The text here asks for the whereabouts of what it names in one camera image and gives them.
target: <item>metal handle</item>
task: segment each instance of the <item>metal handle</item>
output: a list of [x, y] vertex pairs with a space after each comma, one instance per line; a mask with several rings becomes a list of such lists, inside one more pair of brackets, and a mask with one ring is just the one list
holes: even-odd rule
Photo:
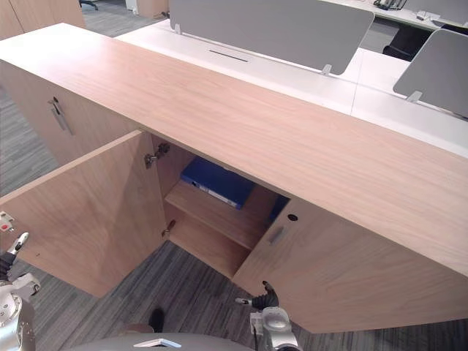
[[53, 99], [48, 101], [48, 103], [53, 106], [53, 108], [51, 108], [50, 110], [52, 111], [53, 116], [56, 118], [56, 121], [58, 125], [62, 128], [62, 130], [68, 131], [70, 135], [75, 135], [70, 126], [68, 125], [67, 120], [65, 119], [64, 111], [61, 109], [57, 98], [53, 97]]
[[268, 239], [268, 242], [270, 243], [270, 246], [274, 246], [283, 239], [283, 237], [286, 235], [287, 230], [285, 227], [280, 227], [278, 230]]

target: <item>desk divider panel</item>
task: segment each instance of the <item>desk divider panel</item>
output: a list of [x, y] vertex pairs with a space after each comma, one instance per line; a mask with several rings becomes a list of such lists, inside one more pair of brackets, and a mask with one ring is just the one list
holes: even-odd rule
[[237, 48], [340, 75], [374, 13], [316, 0], [170, 0], [170, 25]]
[[435, 31], [393, 90], [408, 97], [419, 91], [420, 101], [468, 117], [468, 35]]

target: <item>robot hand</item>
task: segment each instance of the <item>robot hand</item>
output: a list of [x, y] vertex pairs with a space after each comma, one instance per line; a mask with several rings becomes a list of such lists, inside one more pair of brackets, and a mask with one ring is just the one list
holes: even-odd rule
[[279, 307], [279, 299], [274, 288], [263, 282], [266, 294], [251, 300], [236, 298], [235, 302], [250, 305], [260, 312], [250, 314], [250, 328], [255, 338], [255, 349], [259, 350], [257, 334], [263, 336], [260, 350], [265, 351], [301, 351], [292, 332], [290, 318]]
[[34, 351], [36, 348], [32, 328], [34, 309], [29, 298], [40, 290], [40, 283], [30, 273], [13, 282], [8, 279], [16, 255], [28, 237], [29, 233], [21, 234], [0, 255], [0, 350]]

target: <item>black chair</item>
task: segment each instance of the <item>black chair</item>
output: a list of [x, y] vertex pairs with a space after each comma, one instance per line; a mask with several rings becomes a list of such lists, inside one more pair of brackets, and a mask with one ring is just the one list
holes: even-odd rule
[[83, 4], [87, 4], [87, 5], [91, 5], [92, 7], [94, 7], [94, 9], [97, 11], [98, 8], [97, 8], [97, 5], [92, 2], [92, 1], [88, 1], [88, 0], [79, 0], [80, 2], [80, 7], [82, 7]]
[[[468, 35], [468, 28], [466, 27], [444, 24], [441, 28]], [[398, 59], [412, 61], [430, 35], [430, 31], [401, 25], [390, 45], [385, 46], [382, 53]]]
[[444, 24], [442, 29], [448, 29], [449, 31], [456, 31], [457, 33], [468, 35], [467, 27], [458, 27], [452, 24]]

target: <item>cabinet door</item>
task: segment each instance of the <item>cabinet door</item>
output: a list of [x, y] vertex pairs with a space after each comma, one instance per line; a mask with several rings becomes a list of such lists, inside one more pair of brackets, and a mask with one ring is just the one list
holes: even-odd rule
[[254, 295], [264, 293], [262, 280], [314, 333], [468, 317], [467, 277], [301, 200], [290, 201], [233, 279]]
[[48, 0], [10, 0], [10, 2], [26, 33], [55, 24]]
[[81, 28], [86, 27], [78, 0], [49, 0], [49, 6], [55, 23], [68, 23]]
[[161, 17], [161, 12], [169, 10], [168, 0], [137, 0], [138, 14], [147, 18]]
[[59, 165], [136, 129], [117, 113], [6, 62], [0, 82]]
[[134, 131], [0, 198], [30, 239], [20, 258], [103, 296], [163, 241], [166, 228], [148, 133]]
[[10, 0], [0, 0], [0, 40], [23, 33]]

